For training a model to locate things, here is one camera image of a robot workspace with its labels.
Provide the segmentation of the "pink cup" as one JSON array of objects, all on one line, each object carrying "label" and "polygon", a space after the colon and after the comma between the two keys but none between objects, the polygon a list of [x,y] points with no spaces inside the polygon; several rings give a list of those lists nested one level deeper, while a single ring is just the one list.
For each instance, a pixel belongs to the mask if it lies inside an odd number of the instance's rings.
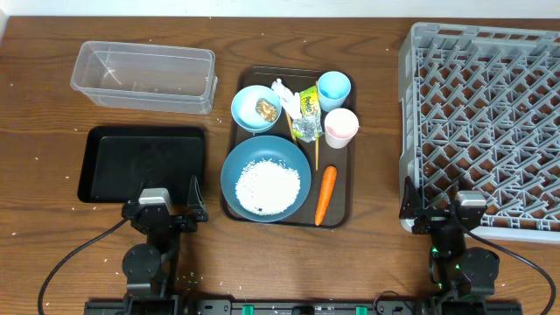
[{"label": "pink cup", "polygon": [[357,115],[347,108],[336,108],[325,117],[325,140],[334,149],[348,145],[358,132],[360,125]]}]

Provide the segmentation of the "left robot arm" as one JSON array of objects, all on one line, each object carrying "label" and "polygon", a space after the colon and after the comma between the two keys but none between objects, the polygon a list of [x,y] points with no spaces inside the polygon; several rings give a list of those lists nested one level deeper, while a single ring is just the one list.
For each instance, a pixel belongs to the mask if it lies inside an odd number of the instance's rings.
[{"label": "left robot arm", "polygon": [[122,207],[122,217],[146,236],[122,259],[127,277],[126,314],[187,314],[186,298],[175,291],[182,234],[198,230],[208,220],[198,178],[191,176],[187,213],[172,214],[172,200],[165,188],[141,187]]}]

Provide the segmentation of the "light blue cup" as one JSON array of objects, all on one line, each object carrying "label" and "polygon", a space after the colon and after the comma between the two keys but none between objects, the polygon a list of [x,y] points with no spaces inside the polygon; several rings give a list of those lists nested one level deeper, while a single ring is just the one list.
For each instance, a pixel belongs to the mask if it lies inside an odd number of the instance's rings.
[{"label": "light blue cup", "polygon": [[330,112],[340,108],[351,92],[349,78],[337,71],[323,73],[318,81],[318,100],[322,110]]}]

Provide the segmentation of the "small light blue bowl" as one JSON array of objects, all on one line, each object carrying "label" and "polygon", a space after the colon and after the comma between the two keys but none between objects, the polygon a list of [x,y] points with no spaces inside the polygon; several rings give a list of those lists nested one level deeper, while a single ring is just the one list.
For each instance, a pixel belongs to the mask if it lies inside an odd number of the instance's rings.
[{"label": "small light blue bowl", "polygon": [[231,114],[234,121],[243,129],[250,133],[263,133],[270,130],[278,121],[264,121],[256,112],[256,102],[264,98],[268,102],[274,104],[278,111],[279,117],[282,114],[282,106],[279,97],[270,87],[262,85],[252,85],[242,88],[232,100]]}]

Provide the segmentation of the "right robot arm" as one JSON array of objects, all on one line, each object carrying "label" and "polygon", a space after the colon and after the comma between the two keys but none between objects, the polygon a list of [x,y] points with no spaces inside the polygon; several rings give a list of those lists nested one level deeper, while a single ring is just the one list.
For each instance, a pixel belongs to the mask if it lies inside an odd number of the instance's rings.
[{"label": "right robot arm", "polygon": [[414,303],[413,314],[485,314],[495,292],[500,258],[493,251],[466,246],[465,234],[480,225],[487,201],[478,191],[458,191],[445,208],[426,206],[413,180],[403,184],[401,220],[412,220],[414,235],[428,235],[430,280],[439,293]]}]

